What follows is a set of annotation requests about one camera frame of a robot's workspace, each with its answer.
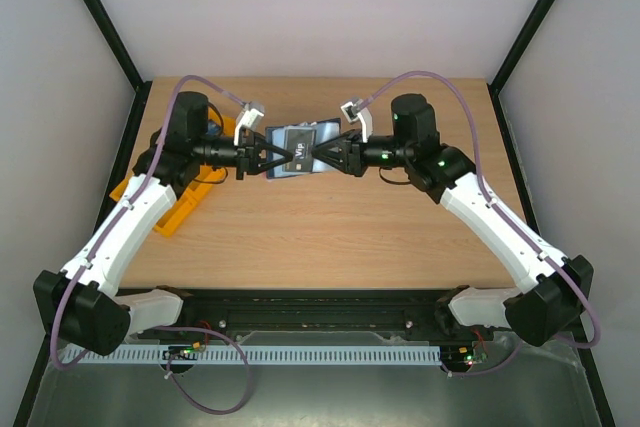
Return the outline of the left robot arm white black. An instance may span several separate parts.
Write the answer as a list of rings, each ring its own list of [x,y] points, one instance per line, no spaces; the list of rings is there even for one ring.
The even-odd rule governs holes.
[[[243,178],[291,160],[290,153],[256,133],[264,116],[261,104],[243,105],[230,136],[210,134],[209,107],[202,93],[174,95],[111,213],[59,273],[44,271],[36,278],[34,294],[53,361],[59,359],[60,340],[106,356],[133,333],[178,321],[186,299],[179,291],[162,287],[128,296],[118,291],[153,227],[188,193],[202,167],[233,168]]]

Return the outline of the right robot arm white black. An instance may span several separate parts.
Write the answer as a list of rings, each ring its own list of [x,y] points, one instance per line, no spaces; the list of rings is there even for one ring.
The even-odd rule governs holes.
[[[511,288],[460,286],[447,293],[436,314],[443,336],[458,338],[471,326],[506,328],[541,346],[580,317],[592,265],[544,241],[489,189],[460,149],[441,142],[434,108],[423,95],[403,94],[392,101],[389,136],[372,134],[371,114],[362,101],[348,102],[342,110],[360,128],[315,146],[313,157],[354,177],[370,167],[403,169],[410,185],[476,234],[514,282]]]

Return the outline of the dark blue card holder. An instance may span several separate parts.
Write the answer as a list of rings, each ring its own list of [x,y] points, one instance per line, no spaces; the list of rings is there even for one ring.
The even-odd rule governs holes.
[[[267,142],[292,153],[293,159],[270,169],[266,177],[275,180],[333,171],[331,166],[313,157],[312,149],[340,133],[341,121],[338,118],[267,127]]]

